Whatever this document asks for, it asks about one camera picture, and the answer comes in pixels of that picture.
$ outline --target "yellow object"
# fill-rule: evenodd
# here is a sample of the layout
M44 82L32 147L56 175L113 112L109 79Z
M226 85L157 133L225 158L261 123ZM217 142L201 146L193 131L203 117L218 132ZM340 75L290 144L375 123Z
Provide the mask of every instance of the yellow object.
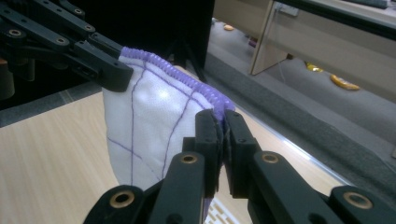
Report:
M313 65L312 63L305 62L306 69L312 72L323 72L323 69Z
M226 31L231 31L231 30L233 30L233 27L232 27L231 25L225 24L225 25L224 25L224 30L226 30Z
M343 89L349 90L349 91L358 91L358 90L361 89L359 86L357 86L355 84L352 84L350 82L347 82L347 81L343 80L342 78L337 77L336 75L331 75L330 76L330 80L335 85L337 85L337 86L339 86L339 87L341 87Z

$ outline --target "light wood tabletop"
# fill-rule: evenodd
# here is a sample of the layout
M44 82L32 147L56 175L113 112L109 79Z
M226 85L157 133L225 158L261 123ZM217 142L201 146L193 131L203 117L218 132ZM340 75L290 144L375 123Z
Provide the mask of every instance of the light wood tabletop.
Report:
M342 184L288 140L244 118L262 149L282 154L314 189L329 194ZM118 185L102 93L1 128L0 152L0 223L82 223ZM232 200L226 185L222 174L217 197L240 223L250 223L246 201Z

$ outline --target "towel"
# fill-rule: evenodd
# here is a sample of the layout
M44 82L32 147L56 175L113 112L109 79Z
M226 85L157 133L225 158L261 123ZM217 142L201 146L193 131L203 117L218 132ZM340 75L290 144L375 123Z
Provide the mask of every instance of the towel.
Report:
M120 184L148 189L162 180L184 137L195 136L195 114L213 109L223 122L229 98L161 57L123 48L120 62L134 69L126 92L103 89L107 146Z

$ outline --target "purple stitched edge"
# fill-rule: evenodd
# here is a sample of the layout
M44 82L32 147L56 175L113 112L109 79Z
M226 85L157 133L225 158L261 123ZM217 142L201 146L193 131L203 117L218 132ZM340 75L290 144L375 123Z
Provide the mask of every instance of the purple stitched edge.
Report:
M172 64L162 59L158 55L140 49L129 49L124 47L120 56L152 63L161 68L169 77L173 77L174 79L192 88L194 91L201 93L206 98L206 100L213 105L213 113L217 120L223 120L225 110L235 110L233 102L228 97L213 87L197 81L189 75L176 69Z

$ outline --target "white cloth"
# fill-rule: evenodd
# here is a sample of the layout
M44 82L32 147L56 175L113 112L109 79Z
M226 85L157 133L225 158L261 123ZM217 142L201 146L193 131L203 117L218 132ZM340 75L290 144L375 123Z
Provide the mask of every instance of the white cloth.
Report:
M120 184L147 189L195 136L197 112L213 108L222 120L233 104L155 54L124 48L120 61L134 73L126 92L103 90L110 161Z

